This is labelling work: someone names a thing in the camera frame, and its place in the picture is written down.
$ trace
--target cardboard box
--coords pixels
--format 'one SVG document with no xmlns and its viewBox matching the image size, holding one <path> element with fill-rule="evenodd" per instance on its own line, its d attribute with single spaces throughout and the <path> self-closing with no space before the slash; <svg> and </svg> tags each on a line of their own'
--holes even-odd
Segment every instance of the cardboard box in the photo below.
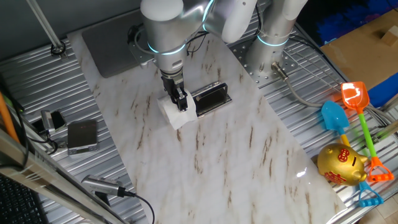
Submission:
<svg viewBox="0 0 398 224">
<path fill-rule="evenodd" d="M 381 40 L 393 26 L 398 26 L 394 10 L 321 49 L 352 82 L 362 81 L 369 90 L 398 72 L 398 44 Z"/>
<path fill-rule="evenodd" d="M 392 47 L 394 44 L 398 43 L 398 27 L 391 27 L 386 34 L 381 38 L 384 43 Z"/>
</svg>

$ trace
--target orange handle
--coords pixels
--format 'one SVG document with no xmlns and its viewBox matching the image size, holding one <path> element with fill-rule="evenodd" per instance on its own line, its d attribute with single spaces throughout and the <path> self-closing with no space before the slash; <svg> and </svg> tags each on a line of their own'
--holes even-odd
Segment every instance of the orange handle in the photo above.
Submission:
<svg viewBox="0 0 398 224">
<path fill-rule="evenodd" d="M 372 175 L 372 170 L 376 167 L 382 167 L 387 171 L 387 174 L 377 174 Z M 379 181 L 386 181 L 386 180 L 394 180 L 394 174 L 381 163 L 380 159 L 376 157 L 372 157 L 372 164 L 371 170 L 369 171 L 368 181 L 369 182 L 379 182 Z"/>
<path fill-rule="evenodd" d="M 6 129 L 8 134 L 16 141 L 19 143 L 18 135 L 15 132 L 14 125 L 12 123 L 11 115 L 8 112 L 8 108 L 6 105 L 6 102 L 4 101 L 4 98 L 2 97 L 2 94 L 0 93 L 0 113 L 2 116 L 2 119 L 4 120 L 4 124 L 6 125 Z"/>
</svg>

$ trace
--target gray cable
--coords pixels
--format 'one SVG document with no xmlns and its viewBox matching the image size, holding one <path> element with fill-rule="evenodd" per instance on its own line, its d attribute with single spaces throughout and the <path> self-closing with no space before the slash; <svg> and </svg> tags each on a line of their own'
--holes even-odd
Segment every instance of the gray cable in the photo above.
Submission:
<svg viewBox="0 0 398 224">
<path fill-rule="evenodd" d="M 304 100 L 304 99 L 301 98 L 301 97 L 296 93 L 296 91 L 293 89 L 292 84 L 290 84 L 289 79 L 286 79 L 285 82 L 286 82 L 287 87 L 288 87 L 288 88 L 291 90 L 291 92 L 293 93 L 294 97 L 296 97 L 296 99 L 299 100 L 299 102 L 301 102 L 302 104 L 307 105 L 307 106 L 312 106 L 312 107 L 319 107 L 319 108 L 321 108 L 321 107 L 323 106 L 323 104 L 321 104 L 321 103 L 310 103 L 310 102 Z"/>
<path fill-rule="evenodd" d="M 377 108 L 374 108 L 372 106 L 367 106 L 366 109 L 371 110 L 371 111 L 375 112 L 376 114 L 381 115 L 382 117 L 385 117 L 388 121 L 390 121 L 390 123 L 395 122 L 395 120 L 392 119 L 388 114 L 386 114 L 385 112 L 383 112 Z"/>
<path fill-rule="evenodd" d="M 323 106 L 323 104 L 321 104 L 321 103 L 311 103 L 311 102 L 308 102 L 308 101 L 304 100 L 304 99 L 301 98 L 301 97 L 296 93 L 296 91 L 293 89 L 293 86 L 292 86 L 292 84 L 290 83 L 289 79 L 286 79 L 285 82 L 286 82 L 286 85 L 288 86 L 288 88 L 289 88 L 289 89 L 291 90 L 291 92 L 293 93 L 294 97 L 296 97 L 296 99 L 299 100 L 299 102 L 301 102 L 302 104 L 305 104 L 305 105 L 311 106 L 311 107 L 317 107 L 317 108 L 320 108 L 320 107 Z M 370 106 L 370 105 L 369 105 L 369 106 L 366 107 L 366 109 L 371 110 L 371 111 L 375 112 L 376 114 L 378 114 L 379 116 L 382 116 L 382 117 L 386 118 L 390 123 L 393 123 L 393 122 L 395 121 L 395 120 L 392 119 L 388 114 L 386 114 L 385 112 L 383 112 L 383 111 L 381 111 L 381 110 L 379 110 L 379 109 L 377 109 L 377 108 L 375 108 L 375 107 L 373 107 L 373 106 Z"/>
</svg>

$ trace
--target keyboard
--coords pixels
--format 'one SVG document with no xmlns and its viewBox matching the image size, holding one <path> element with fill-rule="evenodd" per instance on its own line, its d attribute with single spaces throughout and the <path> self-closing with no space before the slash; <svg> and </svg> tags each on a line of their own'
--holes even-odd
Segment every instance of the keyboard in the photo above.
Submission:
<svg viewBox="0 0 398 224">
<path fill-rule="evenodd" d="M 48 223 L 36 192 L 0 175 L 0 220 L 2 224 Z"/>
</svg>

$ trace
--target blue toy shovel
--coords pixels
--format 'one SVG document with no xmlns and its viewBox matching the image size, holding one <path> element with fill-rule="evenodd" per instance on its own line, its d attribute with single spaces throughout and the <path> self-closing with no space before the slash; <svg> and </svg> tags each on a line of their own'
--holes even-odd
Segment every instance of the blue toy shovel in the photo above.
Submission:
<svg viewBox="0 0 398 224">
<path fill-rule="evenodd" d="M 344 109 L 333 101 L 327 101 L 322 106 L 322 116 L 327 130 L 338 131 L 344 145 L 350 146 L 344 128 L 349 126 L 349 121 Z"/>
<path fill-rule="evenodd" d="M 365 190 L 370 190 L 377 197 L 366 199 L 366 200 L 361 200 L 361 194 Z M 381 205 L 384 203 L 384 200 L 382 197 L 380 197 L 380 195 L 377 192 L 372 190 L 372 188 L 368 185 L 368 183 L 366 183 L 366 181 L 364 181 L 364 182 L 359 183 L 359 201 L 358 201 L 358 203 L 359 203 L 359 206 L 361 206 L 361 207 L 367 207 L 367 206 L 373 206 L 373 205 Z"/>
</svg>

